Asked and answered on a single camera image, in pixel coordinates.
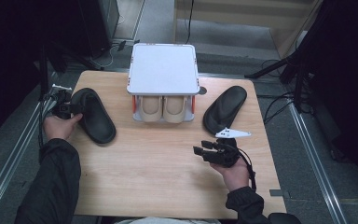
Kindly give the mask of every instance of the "hand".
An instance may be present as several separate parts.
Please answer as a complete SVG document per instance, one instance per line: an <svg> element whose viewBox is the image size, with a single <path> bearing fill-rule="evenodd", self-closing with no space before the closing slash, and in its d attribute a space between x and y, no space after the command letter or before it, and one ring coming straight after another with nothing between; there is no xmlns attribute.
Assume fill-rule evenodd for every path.
<svg viewBox="0 0 358 224"><path fill-rule="evenodd" d="M229 191L249 186L249 172L243 158L239 158L229 168L214 163L210 163L210 165L223 176Z"/></svg>
<svg viewBox="0 0 358 224"><path fill-rule="evenodd" d="M74 115L70 119L60 119L56 116L47 117L43 123L48 140L61 138L67 140L75 128L75 124L83 118L82 114Z"/></svg>

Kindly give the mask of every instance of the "gray floor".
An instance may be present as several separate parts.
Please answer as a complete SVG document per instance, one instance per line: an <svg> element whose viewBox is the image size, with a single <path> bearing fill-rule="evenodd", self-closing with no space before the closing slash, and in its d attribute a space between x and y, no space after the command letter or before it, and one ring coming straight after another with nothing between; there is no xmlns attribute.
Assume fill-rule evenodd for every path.
<svg viewBox="0 0 358 224"><path fill-rule="evenodd" d="M173 40L173 0L146 0L144 11L135 39L144 43L172 43ZM242 78L260 70L266 60L278 60L268 28L243 25L226 25L214 22L193 21L190 42L198 53L201 76L223 76ZM186 41L185 21L177 22L176 39ZM130 64L131 46L121 52L112 51L113 62L106 70L126 69ZM100 64L111 62L109 53L95 61ZM74 87L83 67L74 65L63 75L57 75L58 84ZM273 99L262 95L280 95L291 88L283 86L272 75L254 80L262 113ZM38 88L29 94L21 106L11 115L0 130L0 171L14 148L17 139L32 116L36 107ZM271 113L279 109L285 101L279 101L271 108ZM276 165L287 212L296 215L302 223L358 223L358 167L351 163L333 161L329 147L311 115L300 117L307 125L311 142L320 158L334 193L336 194L346 222L335 222L332 218L325 195L321 190L317 175L309 159L301 132L294 118L298 116L286 108L266 125L268 140ZM26 147L21 162L13 174L0 201L0 223L13 222L17 206L27 187L37 172L36 133ZM75 216L73 223L95 223L97 217Z"/></svg>

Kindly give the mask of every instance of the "slide sandal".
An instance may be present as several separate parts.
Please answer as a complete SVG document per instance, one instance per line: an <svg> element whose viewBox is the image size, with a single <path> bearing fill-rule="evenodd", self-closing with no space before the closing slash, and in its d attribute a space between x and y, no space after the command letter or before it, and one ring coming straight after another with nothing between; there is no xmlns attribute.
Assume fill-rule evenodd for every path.
<svg viewBox="0 0 358 224"><path fill-rule="evenodd" d="M215 135L229 128L247 97L243 87L232 86L224 91L206 110L202 124Z"/></svg>
<svg viewBox="0 0 358 224"><path fill-rule="evenodd" d="M115 138L116 127L95 90L85 88L77 91L72 96L71 104L84 106L83 118L79 124L92 141L105 144Z"/></svg>

